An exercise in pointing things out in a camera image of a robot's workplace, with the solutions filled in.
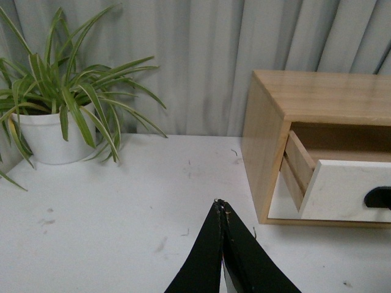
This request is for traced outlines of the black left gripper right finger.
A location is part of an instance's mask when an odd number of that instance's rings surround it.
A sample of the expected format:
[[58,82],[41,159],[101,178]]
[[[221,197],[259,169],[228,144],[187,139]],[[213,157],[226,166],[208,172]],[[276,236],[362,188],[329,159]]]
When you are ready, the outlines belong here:
[[220,201],[220,212],[222,263],[227,291],[299,292],[226,201]]

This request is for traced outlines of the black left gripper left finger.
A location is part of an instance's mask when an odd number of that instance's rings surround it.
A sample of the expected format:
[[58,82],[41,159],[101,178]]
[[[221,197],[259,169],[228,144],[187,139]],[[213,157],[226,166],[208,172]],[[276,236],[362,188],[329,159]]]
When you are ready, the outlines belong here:
[[219,292],[222,241],[221,209],[215,201],[186,261],[166,292]]

